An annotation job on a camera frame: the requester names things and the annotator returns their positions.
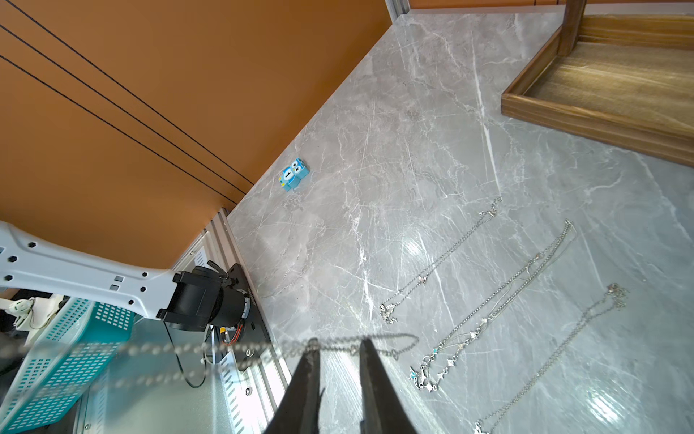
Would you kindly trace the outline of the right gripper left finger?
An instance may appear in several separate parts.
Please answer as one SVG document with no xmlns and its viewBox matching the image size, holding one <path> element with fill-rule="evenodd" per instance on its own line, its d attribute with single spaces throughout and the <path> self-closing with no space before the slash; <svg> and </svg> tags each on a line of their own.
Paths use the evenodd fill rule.
<svg viewBox="0 0 694 434">
<path fill-rule="evenodd" d="M 320 344 L 312 338 L 264 433 L 318 433 L 322 394 Z"/>
</svg>

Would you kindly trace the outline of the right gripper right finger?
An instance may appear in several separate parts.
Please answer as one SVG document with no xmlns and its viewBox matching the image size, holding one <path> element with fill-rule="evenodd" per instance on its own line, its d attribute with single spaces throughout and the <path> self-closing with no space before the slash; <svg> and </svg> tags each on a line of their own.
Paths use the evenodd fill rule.
<svg viewBox="0 0 694 434">
<path fill-rule="evenodd" d="M 388 378 L 372 340 L 360 344 L 360 381 L 363 394 L 361 433 L 415 434 Z"/>
</svg>

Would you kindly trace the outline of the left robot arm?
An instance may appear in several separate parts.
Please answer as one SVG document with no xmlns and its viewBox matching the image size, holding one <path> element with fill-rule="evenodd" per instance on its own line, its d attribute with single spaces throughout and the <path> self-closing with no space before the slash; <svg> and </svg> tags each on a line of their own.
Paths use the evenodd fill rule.
<svg viewBox="0 0 694 434">
<path fill-rule="evenodd" d="M 239 268 L 148 269 L 74 251 L 1 224 L 1 283 L 122 307 L 181 330 L 230 327 L 249 316 Z"/>
</svg>

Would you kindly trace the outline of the wooden jewelry display stand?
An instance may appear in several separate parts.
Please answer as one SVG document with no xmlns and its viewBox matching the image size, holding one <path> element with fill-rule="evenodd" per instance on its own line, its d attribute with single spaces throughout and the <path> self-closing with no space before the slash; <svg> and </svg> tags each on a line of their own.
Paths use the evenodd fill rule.
<svg viewBox="0 0 694 434">
<path fill-rule="evenodd" d="M 692 166 L 693 17 L 585 9 L 567 2 L 502 115 Z"/>
</svg>

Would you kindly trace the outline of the teal plastic basket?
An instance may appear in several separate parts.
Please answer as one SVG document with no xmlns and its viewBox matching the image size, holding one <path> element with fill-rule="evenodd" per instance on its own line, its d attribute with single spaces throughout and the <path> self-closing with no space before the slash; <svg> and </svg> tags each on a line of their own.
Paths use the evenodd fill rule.
<svg viewBox="0 0 694 434">
<path fill-rule="evenodd" d="M 1 406 L 1 432 L 59 421 L 129 340 L 134 322 L 127 309 L 69 299 L 23 359 Z"/>
</svg>

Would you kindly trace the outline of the small blue owl toy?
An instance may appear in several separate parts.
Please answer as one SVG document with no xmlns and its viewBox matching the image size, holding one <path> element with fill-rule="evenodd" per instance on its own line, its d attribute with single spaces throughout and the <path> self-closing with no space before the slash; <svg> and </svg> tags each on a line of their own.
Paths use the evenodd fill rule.
<svg viewBox="0 0 694 434">
<path fill-rule="evenodd" d="M 296 189 L 309 173 L 309 167 L 301 158 L 297 158 L 290 166 L 284 169 L 278 181 L 285 191 L 291 191 Z"/>
</svg>

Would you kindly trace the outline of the aluminium front rail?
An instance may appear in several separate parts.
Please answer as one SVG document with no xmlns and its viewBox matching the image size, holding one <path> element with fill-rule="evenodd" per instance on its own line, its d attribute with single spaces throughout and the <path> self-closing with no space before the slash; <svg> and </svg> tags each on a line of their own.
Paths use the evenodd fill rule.
<svg viewBox="0 0 694 434">
<path fill-rule="evenodd" d="M 244 319 L 187 332 L 137 318 L 126 347 L 73 410 L 74 433 L 262 433 L 291 375 L 274 349 L 254 285 L 219 211 L 175 264 L 215 262 L 246 294 Z"/>
</svg>

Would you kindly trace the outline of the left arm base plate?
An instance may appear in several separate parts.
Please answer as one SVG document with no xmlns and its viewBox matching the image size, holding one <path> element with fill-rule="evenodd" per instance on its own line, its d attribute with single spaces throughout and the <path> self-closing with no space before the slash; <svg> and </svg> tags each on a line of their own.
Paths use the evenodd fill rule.
<svg viewBox="0 0 694 434">
<path fill-rule="evenodd" d="M 221 330 L 222 341 L 231 344 L 240 371 L 260 364 L 260 356 L 269 349 L 271 339 L 262 318 L 260 307 L 242 265 L 235 263 L 222 282 L 220 298 L 213 308 L 211 323 Z"/>
</svg>

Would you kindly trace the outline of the left aluminium corner post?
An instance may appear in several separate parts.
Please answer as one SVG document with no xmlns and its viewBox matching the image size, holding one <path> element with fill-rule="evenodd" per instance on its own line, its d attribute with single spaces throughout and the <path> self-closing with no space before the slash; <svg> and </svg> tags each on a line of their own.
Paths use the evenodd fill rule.
<svg viewBox="0 0 694 434">
<path fill-rule="evenodd" d="M 395 23 L 400 16 L 406 16 L 410 12 L 408 0 L 385 0 L 390 20 Z"/>
</svg>

